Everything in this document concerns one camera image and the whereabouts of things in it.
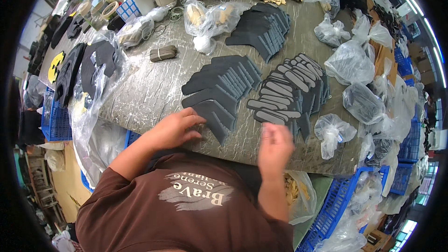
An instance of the window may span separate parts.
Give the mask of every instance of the window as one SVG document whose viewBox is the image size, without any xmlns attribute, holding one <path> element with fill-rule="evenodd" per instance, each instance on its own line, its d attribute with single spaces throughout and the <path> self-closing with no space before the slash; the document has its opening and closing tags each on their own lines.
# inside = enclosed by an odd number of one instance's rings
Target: window
<svg viewBox="0 0 448 252">
<path fill-rule="evenodd" d="M 432 191 L 432 187 L 434 186 L 435 176 L 437 175 L 437 170 L 439 169 L 439 162 L 429 162 L 428 170 L 425 173 L 425 177 L 423 178 L 422 185 L 418 189 L 418 196 L 415 200 L 416 203 L 421 205 L 426 205 L 429 199 L 429 196 Z"/>
<path fill-rule="evenodd" d="M 399 252 L 414 231 L 415 226 L 417 226 L 417 222 L 406 220 L 401 227 L 400 232 L 395 237 L 396 242 L 394 248 L 389 250 L 389 252 Z"/>
</svg>

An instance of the brown t-shirt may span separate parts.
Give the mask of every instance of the brown t-shirt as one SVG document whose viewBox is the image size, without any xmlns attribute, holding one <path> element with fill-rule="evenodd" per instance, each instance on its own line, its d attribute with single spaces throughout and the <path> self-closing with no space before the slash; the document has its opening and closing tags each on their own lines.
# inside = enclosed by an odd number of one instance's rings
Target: brown t-shirt
<svg viewBox="0 0 448 252">
<path fill-rule="evenodd" d="M 269 219 L 232 169 L 177 153 L 131 182 L 107 168 L 83 204 L 85 252 L 291 251 L 293 228 Z"/>
</svg>

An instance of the cardboard box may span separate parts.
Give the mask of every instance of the cardboard box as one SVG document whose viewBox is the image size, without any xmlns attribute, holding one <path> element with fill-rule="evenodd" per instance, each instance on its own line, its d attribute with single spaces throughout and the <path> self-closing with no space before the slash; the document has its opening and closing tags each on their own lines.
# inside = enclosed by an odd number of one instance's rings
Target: cardboard box
<svg viewBox="0 0 448 252">
<path fill-rule="evenodd" d="M 364 245 L 362 250 L 365 252 L 374 252 L 377 249 L 380 249 L 383 247 L 384 244 L 389 240 L 391 236 L 388 234 L 385 234 L 383 232 L 380 232 L 378 230 L 373 230 L 371 233 L 369 233 L 366 236 L 367 244 Z"/>
<path fill-rule="evenodd" d="M 429 85 L 431 83 L 435 82 L 434 72 L 433 71 L 426 71 L 424 73 L 420 72 L 422 74 L 422 83 L 423 85 Z"/>
</svg>

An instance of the person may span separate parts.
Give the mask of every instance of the person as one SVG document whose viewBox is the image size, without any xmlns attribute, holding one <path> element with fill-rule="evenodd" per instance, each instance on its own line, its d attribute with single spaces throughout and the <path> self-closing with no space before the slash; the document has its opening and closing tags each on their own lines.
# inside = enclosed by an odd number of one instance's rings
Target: person
<svg viewBox="0 0 448 252">
<path fill-rule="evenodd" d="M 192 108 L 166 116 L 112 161 L 78 212 L 85 252 L 293 249 L 283 178 L 294 150 L 287 127 L 263 123 L 257 197 L 226 160 L 186 150 L 160 157 L 145 173 L 158 151 L 201 138 L 190 128 L 205 122 Z"/>
</svg>

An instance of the stack of gray pads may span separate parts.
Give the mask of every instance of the stack of gray pads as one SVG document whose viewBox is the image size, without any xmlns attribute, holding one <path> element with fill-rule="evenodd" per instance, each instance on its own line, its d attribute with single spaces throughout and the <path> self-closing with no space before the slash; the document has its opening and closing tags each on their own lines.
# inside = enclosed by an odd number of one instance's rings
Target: stack of gray pads
<svg viewBox="0 0 448 252">
<path fill-rule="evenodd" d="M 310 115 L 319 112 L 330 95 L 328 76 L 317 62 L 300 53 L 269 73 L 259 95 L 246 104 L 255 110 L 254 119 L 288 126 L 295 143 L 300 131 L 306 142 L 311 134 Z"/>
<path fill-rule="evenodd" d="M 182 86 L 189 95 L 182 100 L 184 108 L 192 107 L 207 120 L 207 126 L 221 145 L 237 123 L 237 107 L 241 97 L 261 84 L 261 71 L 247 56 L 223 56 L 211 59 Z"/>
</svg>

